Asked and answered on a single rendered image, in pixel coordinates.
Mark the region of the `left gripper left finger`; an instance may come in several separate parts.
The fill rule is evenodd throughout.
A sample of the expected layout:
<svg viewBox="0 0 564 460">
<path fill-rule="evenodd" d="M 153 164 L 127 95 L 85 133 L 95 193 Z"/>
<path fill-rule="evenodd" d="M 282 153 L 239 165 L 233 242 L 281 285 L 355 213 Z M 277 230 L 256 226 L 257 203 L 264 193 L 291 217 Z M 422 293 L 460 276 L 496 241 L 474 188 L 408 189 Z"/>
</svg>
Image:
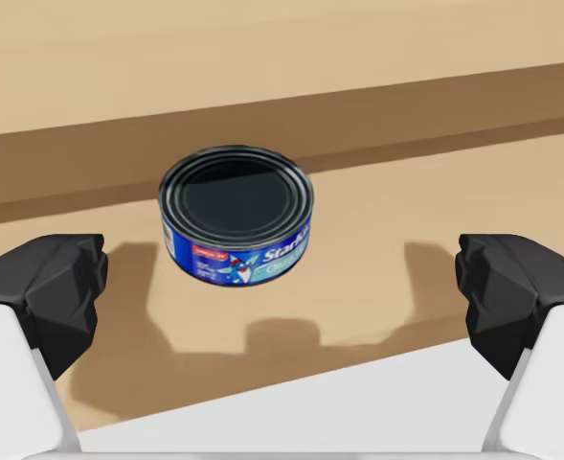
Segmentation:
<svg viewBox="0 0 564 460">
<path fill-rule="evenodd" d="M 101 234 L 54 234 L 0 256 L 0 455 L 78 452 L 56 380 L 93 342 Z"/>
</svg>

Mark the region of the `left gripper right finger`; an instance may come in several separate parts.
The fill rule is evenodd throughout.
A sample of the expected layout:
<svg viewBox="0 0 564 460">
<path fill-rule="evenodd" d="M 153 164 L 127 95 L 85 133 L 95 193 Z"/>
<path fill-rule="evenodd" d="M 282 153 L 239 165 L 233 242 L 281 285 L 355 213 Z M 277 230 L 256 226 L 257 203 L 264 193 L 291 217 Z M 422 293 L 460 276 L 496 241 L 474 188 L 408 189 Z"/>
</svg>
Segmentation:
<svg viewBox="0 0 564 460">
<path fill-rule="evenodd" d="M 470 343 L 508 381 L 483 449 L 564 453 L 564 257 L 509 234 L 459 245 Z"/>
</svg>

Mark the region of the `blue flat can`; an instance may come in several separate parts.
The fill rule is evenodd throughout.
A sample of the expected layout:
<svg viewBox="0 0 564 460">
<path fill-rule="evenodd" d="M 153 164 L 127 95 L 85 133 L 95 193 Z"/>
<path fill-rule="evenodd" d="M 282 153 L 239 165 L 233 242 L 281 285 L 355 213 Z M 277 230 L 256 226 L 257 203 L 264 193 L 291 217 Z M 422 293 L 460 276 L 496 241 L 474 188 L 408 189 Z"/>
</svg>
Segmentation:
<svg viewBox="0 0 564 460">
<path fill-rule="evenodd" d="M 217 286 L 248 287 L 282 276 L 302 258 L 314 189 L 285 156 L 231 145 L 171 167 L 158 203 L 166 248 L 182 270 Z"/>
</svg>

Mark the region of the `pale wooden shelf unit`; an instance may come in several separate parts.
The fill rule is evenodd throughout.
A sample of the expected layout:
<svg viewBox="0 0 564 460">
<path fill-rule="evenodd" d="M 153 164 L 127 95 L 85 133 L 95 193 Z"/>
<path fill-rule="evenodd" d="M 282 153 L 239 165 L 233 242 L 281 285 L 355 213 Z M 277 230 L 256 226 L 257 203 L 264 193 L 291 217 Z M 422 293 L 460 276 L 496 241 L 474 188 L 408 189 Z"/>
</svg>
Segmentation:
<svg viewBox="0 0 564 460">
<path fill-rule="evenodd" d="M 163 244 L 161 176 L 223 144 L 315 187 L 262 286 Z M 461 338 L 460 234 L 564 255 L 564 0 L 0 0 L 0 254 L 62 232 L 109 255 L 80 430 Z"/>
</svg>

